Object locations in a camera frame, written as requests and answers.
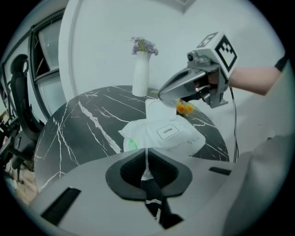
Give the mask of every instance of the round table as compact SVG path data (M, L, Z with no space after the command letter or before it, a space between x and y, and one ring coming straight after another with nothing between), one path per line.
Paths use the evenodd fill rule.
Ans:
M41 191L76 166L123 151L118 133L133 120L145 119L145 100L135 97L131 86L98 88L61 106L47 121L35 151L35 178ZM206 138L197 158L229 161L224 140L213 122L200 110L185 118Z

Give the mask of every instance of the black chair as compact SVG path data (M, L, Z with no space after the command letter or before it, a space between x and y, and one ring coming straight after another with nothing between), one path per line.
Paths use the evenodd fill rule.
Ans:
M24 54L18 55L13 60L10 71L12 73L12 96L22 128L22 131L14 139L14 149L22 153L22 155L17 155L16 152L13 153L12 167L18 169L25 160L33 159L36 144L44 124L35 119L29 106L27 86L28 57Z

